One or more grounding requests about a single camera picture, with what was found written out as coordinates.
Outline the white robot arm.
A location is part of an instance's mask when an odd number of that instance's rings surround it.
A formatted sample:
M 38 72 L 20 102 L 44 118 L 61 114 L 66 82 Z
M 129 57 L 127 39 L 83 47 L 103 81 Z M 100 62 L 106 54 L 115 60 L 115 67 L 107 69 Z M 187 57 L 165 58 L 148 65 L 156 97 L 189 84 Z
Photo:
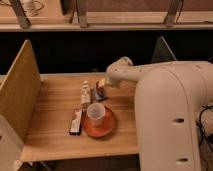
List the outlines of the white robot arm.
M 109 65 L 106 86 L 137 83 L 134 96 L 141 171 L 201 171 L 196 118 L 213 102 L 213 64 L 168 61 L 135 66 L 122 57 Z

